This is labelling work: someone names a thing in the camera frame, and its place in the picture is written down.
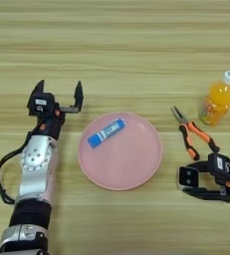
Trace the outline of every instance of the orange pliers handle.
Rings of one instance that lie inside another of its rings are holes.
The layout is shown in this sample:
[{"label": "orange pliers handle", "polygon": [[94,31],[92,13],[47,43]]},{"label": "orange pliers handle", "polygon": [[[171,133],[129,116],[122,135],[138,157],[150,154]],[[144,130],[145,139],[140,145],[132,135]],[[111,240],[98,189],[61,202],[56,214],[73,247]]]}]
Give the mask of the orange pliers handle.
[{"label": "orange pliers handle", "polygon": [[198,128],[194,122],[181,124],[179,130],[182,132],[185,147],[193,160],[199,159],[199,153],[192,145],[192,140],[189,135],[190,130],[206,141],[213,152],[218,152],[220,150],[220,148],[215,144],[214,140],[207,133]]}]

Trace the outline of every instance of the blue and white package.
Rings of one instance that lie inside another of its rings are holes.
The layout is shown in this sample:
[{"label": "blue and white package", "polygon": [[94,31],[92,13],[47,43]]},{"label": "blue and white package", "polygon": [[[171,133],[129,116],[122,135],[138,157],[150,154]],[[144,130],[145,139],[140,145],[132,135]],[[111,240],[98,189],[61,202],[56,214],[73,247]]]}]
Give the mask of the blue and white package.
[{"label": "blue and white package", "polygon": [[103,128],[101,131],[89,137],[88,143],[91,147],[97,147],[106,139],[110,138],[111,136],[122,130],[124,127],[124,121],[122,119],[118,119],[107,127]]}]

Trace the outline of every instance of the robotic arm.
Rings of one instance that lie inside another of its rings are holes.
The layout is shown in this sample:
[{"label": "robotic arm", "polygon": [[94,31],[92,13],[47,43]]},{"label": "robotic arm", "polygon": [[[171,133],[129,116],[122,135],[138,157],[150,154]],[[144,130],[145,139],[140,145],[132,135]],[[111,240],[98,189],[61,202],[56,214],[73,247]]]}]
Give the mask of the robotic arm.
[{"label": "robotic arm", "polygon": [[0,181],[0,195],[5,203],[14,204],[9,227],[0,240],[0,255],[48,255],[48,226],[52,210],[55,171],[58,165],[58,139],[66,113],[78,113],[83,105],[81,82],[75,90],[75,104],[61,108],[50,93],[44,93],[44,81],[37,84],[29,103],[29,115],[38,118],[24,144],[5,155],[3,163],[21,153],[22,177],[19,194],[14,200]]}]

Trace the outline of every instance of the pliers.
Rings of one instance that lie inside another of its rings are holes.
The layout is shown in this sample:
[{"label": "pliers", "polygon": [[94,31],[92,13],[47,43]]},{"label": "pliers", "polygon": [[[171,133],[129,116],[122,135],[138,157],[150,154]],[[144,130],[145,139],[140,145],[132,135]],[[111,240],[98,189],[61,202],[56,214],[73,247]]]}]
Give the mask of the pliers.
[{"label": "pliers", "polygon": [[199,153],[192,145],[189,131],[196,133],[200,138],[206,141],[213,152],[218,152],[220,150],[214,140],[207,133],[199,129],[194,122],[190,122],[177,107],[173,107],[171,110],[180,122],[179,130],[182,132],[185,147],[193,160],[199,159]]}]

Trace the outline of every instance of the table surface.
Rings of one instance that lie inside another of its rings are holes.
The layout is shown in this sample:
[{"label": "table surface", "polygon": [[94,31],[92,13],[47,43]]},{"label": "table surface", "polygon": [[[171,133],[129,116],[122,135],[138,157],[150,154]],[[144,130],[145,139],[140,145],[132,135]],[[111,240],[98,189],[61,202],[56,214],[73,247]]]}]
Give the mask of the table surface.
[{"label": "table surface", "polygon": [[[197,118],[211,82],[230,69],[230,1],[0,0],[0,158],[34,126],[28,97],[42,79],[68,105],[81,80],[85,104],[69,116],[50,227],[52,255],[229,254],[230,204],[189,197],[176,185],[191,162],[177,105],[230,156],[230,112],[218,127]],[[131,191],[107,191],[81,172],[77,150],[84,128],[110,112],[136,113],[160,132],[157,174]],[[201,158],[208,146],[193,137]],[[16,194],[18,157],[4,166]],[[0,199],[0,236],[13,207]]]}]

